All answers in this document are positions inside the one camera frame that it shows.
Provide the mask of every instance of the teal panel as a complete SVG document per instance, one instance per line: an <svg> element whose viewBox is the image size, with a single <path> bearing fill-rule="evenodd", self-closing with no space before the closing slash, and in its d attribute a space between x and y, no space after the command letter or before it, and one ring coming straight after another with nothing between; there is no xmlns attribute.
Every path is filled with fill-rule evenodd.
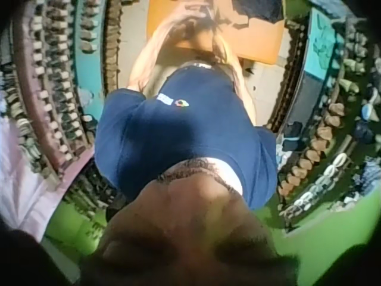
<svg viewBox="0 0 381 286"><path fill-rule="evenodd" d="M81 21L85 0L77 0L75 30L74 30L74 53L75 69L78 83L78 95L85 114L91 114L97 120L100 119L104 106L103 76L102 76L102 46L104 15L107 0L101 0L99 14L89 17L98 22L98 25L91 30L98 36L92 40L92 44L97 45L93 53L84 53L81 48L80 34L82 31Z"/></svg>
<svg viewBox="0 0 381 286"><path fill-rule="evenodd" d="M308 38L310 41L304 70L325 80L336 43L336 32L330 18L315 8L311 10Z"/></svg>

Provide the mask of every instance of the navy blue t-shirt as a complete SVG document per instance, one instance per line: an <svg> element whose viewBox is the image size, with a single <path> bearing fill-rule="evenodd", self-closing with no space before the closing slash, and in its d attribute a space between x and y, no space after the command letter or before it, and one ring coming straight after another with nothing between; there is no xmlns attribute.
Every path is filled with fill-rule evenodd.
<svg viewBox="0 0 381 286"><path fill-rule="evenodd" d="M232 167L251 209L276 190L275 154L275 136L253 127L231 80L195 66L176 71L152 99L109 94L95 142L99 171L129 199L176 163L209 157Z"/></svg>

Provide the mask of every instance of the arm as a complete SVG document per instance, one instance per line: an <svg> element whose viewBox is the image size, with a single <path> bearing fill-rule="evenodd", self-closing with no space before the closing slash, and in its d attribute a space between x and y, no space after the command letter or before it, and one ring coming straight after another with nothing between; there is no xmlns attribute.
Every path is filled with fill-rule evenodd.
<svg viewBox="0 0 381 286"><path fill-rule="evenodd" d="M172 14L158 26L133 65L127 85L128 89L139 92L143 91L154 70L160 49L171 29L189 18L206 17L205 13L199 11L203 6L208 6L208 4L206 2L181 2Z"/></svg>
<svg viewBox="0 0 381 286"><path fill-rule="evenodd" d="M213 51L221 63L227 64L232 69L236 93L242 100L243 106L248 113L251 123L256 126L257 112L255 110L255 104L246 86L241 64L239 63L238 57L233 52L230 45L222 38L222 35L218 34L218 32L213 37Z"/></svg>
<svg viewBox="0 0 381 286"><path fill-rule="evenodd" d="M245 78L243 77L242 67L237 60L232 64L234 86L238 97L243 101L243 106L248 113L251 123L257 125L257 111L255 110L255 104L246 86Z"/></svg>

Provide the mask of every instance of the t-shirt logo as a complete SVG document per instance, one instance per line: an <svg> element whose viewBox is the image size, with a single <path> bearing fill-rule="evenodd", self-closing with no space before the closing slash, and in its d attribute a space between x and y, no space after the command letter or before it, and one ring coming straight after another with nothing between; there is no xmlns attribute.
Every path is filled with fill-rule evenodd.
<svg viewBox="0 0 381 286"><path fill-rule="evenodd" d="M189 106L189 103L186 102L185 100L176 100L175 104L178 107L188 107Z"/></svg>
<svg viewBox="0 0 381 286"><path fill-rule="evenodd" d="M171 106L173 101L174 101L172 98L166 96L165 94L159 94L157 96L157 100L160 100L162 103L167 104L169 106ZM186 102L185 100L176 100L174 104L178 107L188 107L189 106L189 103Z"/></svg>

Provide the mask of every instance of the orange surface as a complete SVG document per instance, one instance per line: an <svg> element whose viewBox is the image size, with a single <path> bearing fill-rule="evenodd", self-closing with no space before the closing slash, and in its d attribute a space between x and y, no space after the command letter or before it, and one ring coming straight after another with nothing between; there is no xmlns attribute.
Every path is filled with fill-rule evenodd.
<svg viewBox="0 0 381 286"><path fill-rule="evenodd" d="M176 8L178 1L174 0L150 0L148 10L147 34L151 37L158 25ZM220 11L221 17L229 19L233 23L247 23L248 18L238 15L232 8L232 0L214 0L214 7ZM231 44L233 50L241 58L259 61L266 64L275 64L278 58L280 44L282 42L285 21L271 24L267 21L252 18L249 27L236 29L232 25L221 24L219 29L225 40ZM193 35L187 40L184 38L185 31ZM181 25L172 34L176 46L181 48L212 51L212 31L203 22L190 25Z"/></svg>

